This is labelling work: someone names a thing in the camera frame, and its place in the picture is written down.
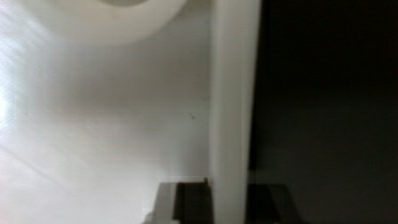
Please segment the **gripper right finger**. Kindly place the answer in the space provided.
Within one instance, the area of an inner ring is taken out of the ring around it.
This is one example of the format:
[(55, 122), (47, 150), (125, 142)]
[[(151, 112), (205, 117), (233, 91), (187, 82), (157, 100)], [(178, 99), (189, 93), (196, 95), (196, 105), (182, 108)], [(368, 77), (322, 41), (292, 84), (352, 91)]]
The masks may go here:
[(288, 187), (251, 184), (247, 187), (247, 224), (308, 224)]

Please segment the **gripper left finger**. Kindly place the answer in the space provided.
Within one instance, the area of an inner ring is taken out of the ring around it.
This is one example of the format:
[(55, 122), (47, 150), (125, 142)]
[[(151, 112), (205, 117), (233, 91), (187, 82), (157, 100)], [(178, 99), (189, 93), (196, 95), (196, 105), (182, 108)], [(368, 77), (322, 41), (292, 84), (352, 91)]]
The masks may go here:
[(206, 182), (160, 184), (143, 224), (214, 224), (214, 195)]

